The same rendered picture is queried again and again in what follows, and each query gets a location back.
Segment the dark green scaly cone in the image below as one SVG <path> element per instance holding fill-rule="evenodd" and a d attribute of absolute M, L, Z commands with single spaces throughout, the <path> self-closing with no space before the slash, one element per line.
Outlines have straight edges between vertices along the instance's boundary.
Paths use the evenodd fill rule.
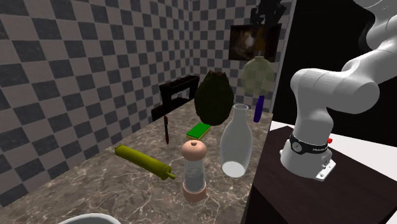
<path fill-rule="evenodd" d="M 202 123 L 217 126 L 230 114 L 234 94 L 225 73 L 210 70 L 195 93 L 196 114 Z"/>

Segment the black wooden rack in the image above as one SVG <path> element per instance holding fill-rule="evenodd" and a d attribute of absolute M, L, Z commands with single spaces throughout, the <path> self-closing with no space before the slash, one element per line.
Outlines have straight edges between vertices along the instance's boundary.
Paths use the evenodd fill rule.
<path fill-rule="evenodd" d="M 189 75 L 160 85 L 159 90 L 162 97 L 162 105 L 157 106 L 151 110 L 152 120 L 155 121 L 163 117 L 167 113 L 171 112 L 172 110 L 194 99 L 195 92 L 199 85 L 199 80 L 200 78 L 198 76 Z M 172 99 L 172 95 L 186 89 L 190 90 L 188 99 L 182 97 Z"/>

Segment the clear white glass carafe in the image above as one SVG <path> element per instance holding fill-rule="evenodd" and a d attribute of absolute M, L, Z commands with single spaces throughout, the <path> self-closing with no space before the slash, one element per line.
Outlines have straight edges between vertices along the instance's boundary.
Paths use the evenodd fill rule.
<path fill-rule="evenodd" d="M 233 106 L 233 117 L 221 137 L 221 168 L 231 178 L 243 176 L 251 158 L 253 136 L 247 123 L 247 110 L 245 104 Z"/>

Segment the green and yellow sponge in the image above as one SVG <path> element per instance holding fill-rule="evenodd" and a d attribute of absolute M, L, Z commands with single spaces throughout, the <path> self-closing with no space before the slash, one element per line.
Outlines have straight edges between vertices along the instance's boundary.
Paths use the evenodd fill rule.
<path fill-rule="evenodd" d="M 199 122 L 186 133 L 186 138 L 192 140 L 201 140 L 210 131 L 210 129 L 210 125 Z"/>

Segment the clear grinder with pink caps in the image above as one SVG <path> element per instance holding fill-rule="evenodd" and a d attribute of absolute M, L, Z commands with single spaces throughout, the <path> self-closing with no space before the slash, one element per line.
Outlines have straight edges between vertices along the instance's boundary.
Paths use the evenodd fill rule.
<path fill-rule="evenodd" d="M 189 202 L 199 202 L 205 198 L 206 182 L 204 157 L 207 153 L 205 144 L 198 140 L 189 140 L 181 148 L 185 158 L 183 195 Z"/>

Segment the dark robot stand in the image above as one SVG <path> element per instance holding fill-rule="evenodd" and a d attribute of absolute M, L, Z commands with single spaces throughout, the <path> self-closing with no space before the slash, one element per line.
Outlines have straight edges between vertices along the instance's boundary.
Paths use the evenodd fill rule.
<path fill-rule="evenodd" d="M 283 167 L 291 127 L 267 134 L 241 224 L 386 224 L 397 211 L 397 181 L 334 151 L 324 181 Z"/>

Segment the olive yellow rolling pin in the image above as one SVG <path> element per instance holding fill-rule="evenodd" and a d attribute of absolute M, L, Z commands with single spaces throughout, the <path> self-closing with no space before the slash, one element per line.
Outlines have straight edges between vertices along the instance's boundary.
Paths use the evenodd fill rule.
<path fill-rule="evenodd" d="M 171 166 L 147 156 L 140 151 L 126 147 L 125 145 L 115 147 L 115 155 L 146 169 L 162 180 L 166 180 L 167 178 L 176 178 L 175 175 L 172 174 Z"/>

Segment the white bowl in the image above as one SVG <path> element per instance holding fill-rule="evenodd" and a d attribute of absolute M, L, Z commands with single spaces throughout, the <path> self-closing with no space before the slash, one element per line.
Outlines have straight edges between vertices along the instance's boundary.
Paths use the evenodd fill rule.
<path fill-rule="evenodd" d="M 116 218 L 102 213 L 81 214 L 58 224 L 121 224 Z"/>

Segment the dark framed wall picture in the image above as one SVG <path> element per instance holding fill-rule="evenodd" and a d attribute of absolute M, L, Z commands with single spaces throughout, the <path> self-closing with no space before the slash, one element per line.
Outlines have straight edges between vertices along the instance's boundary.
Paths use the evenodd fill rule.
<path fill-rule="evenodd" d="M 275 61 L 282 24 L 274 25 L 263 36 L 264 25 L 252 37 L 253 25 L 233 25 L 230 30 L 229 60 L 249 61 L 256 55 L 264 56 L 270 62 Z"/>

